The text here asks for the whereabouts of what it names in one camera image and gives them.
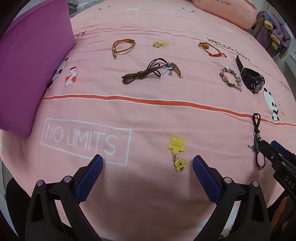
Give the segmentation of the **person's right hand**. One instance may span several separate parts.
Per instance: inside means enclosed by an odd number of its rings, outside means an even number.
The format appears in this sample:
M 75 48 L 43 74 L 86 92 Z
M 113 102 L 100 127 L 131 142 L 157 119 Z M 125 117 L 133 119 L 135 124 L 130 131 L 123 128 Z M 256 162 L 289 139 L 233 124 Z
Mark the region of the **person's right hand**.
M 271 233 L 277 230 L 284 230 L 292 221 L 293 216 L 295 216 L 295 203 L 290 196 L 287 196 L 282 199 L 278 209 L 275 211 L 270 223 Z

